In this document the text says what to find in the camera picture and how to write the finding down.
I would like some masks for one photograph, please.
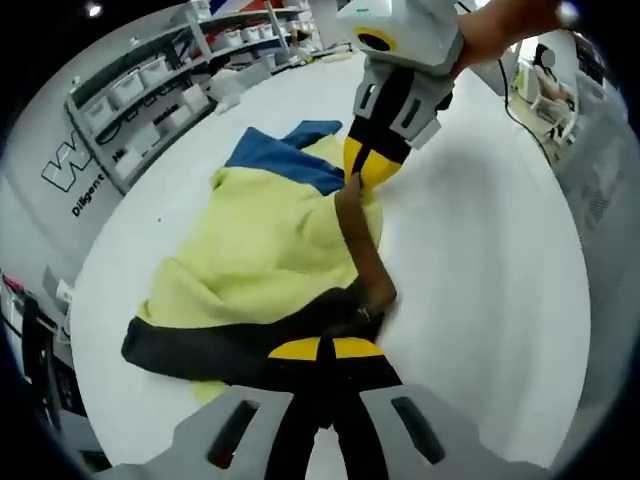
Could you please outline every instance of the gray gripper housing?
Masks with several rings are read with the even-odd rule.
[[[371,118],[382,85],[398,65],[367,57],[364,78],[356,91],[353,114]],[[401,135],[415,149],[422,147],[440,129],[436,107],[453,91],[449,76],[434,76],[414,71],[413,84],[398,116],[391,123],[391,130]]]
[[[482,446],[478,431],[417,386],[362,392],[391,480],[536,480],[547,470],[509,463]],[[144,465],[118,465],[100,480],[263,480],[276,433],[293,395],[233,386],[180,423],[171,447]],[[251,420],[228,468],[208,458],[238,412]]]

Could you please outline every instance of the printed logo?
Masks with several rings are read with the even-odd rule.
[[[104,181],[104,175],[100,173],[98,177],[94,180],[93,184],[89,187],[89,189],[83,195],[80,195],[80,198],[76,203],[76,206],[71,209],[71,212],[76,217],[79,217],[80,213],[82,213],[82,210],[91,203],[93,194],[98,189],[102,181]]]
[[[40,176],[67,193],[76,183],[76,171],[83,171],[93,158],[80,140],[78,131],[74,129],[69,141],[65,140],[57,148],[55,160],[47,163]]]

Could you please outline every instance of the person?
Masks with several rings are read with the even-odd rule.
[[[300,60],[306,60],[311,55],[311,51],[302,46],[302,42],[306,42],[309,38],[311,38],[311,33],[304,30],[296,28],[291,32],[291,46],[289,47],[291,55],[297,55]]]
[[[549,54],[552,54],[553,50],[551,50],[546,45],[539,43],[536,47],[536,54],[533,58],[533,69],[536,72],[536,76],[538,77],[538,82],[540,84],[540,88],[542,90],[542,94],[550,98],[551,100],[560,100],[566,102],[570,107],[573,104],[573,98],[569,92],[562,88],[560,82],[558,81],[558,77],[553,73],[551,66],[545,65],[545,60],[543,58]]]
[[[477,63],[499,59],[511,45],[562,28],[556,10],[560,0],[492,0],[458,16],[464,46],[453,75]]]

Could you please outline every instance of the white shelving unit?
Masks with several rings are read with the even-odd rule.
[[[188,10],[188,6],[185,6],[184,12],[182,12],[180,16],[174,17],[174,20],[172,20],[173,25],[167,28],[167,30],[148,40],[133,45],[128,52],[106,64],[100,71],[96,72],[80,85],[77,85],[69,93],[67,101],[65,102],[65,110],[72,124],[78,131],[89,153],[95,157],[104,173],[122,194],[126,194],[130,190],[142,173],[149,168],[164,150],[184,135],[184,133],[204,116],[211,113],[215,106],[212,105],[192,115],[187,122],[175,131],[162,137],[160,141],[143,156],[144,161],[141,165],[126,179],[120,178],[116,173],[116,161],[102,148],[99,142],[100,138],[110,130],[113,130],[114,125],[122,121],[128,112],[138,107],[145,99],[154,95],[163,86],[173,81],[181,81],[182,79],[185,79],[185,82],[187,82],[188,77],[198,72],[206,73],[207,64],[216,58],[236,53],[254,52],[253,55],[257,59],[255,51],[270,43],[274,43],[288,52],[287,38],[290,37],[290,35],[284,35],[280,32],[279,21],[295,18],[301,13],[301,10],[297,8],[273,9],[269,2],[266,3],[266,6],[268,7],[266,10],[237,12],[206,20],[196,20]],[[271,23],[275,32],[273,38],[261,39],[254,42],[243,43],[237,47],[211,51],[206,40],[206,35],[220,33],[230,27],[250,25],[260,21]],[[184,42],[185,38],[189,35],[195,40],[195,44],[201,51],[201,56],[185,64],[175,54],[174,46],[175,44]],[[120,78],[160,53],[165,53],[167,56],[167,61],[172,67],[170,74],[131,98],[126,104],[118,108],[112,114],[111,118],[98,130],[91,131],[85,121],[84,113],[86,113],[97,100],[105,96],[113,84]],[[277,73],[287,67],[288,65],[276,68],[273,72]]]

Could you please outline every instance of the human hand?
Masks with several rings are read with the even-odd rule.
[[[452,75],[476,63],[497,60],[525,38],[560,28],[559,4],[560,0],[492,0],[475,12],[459,15],[465,43]]]

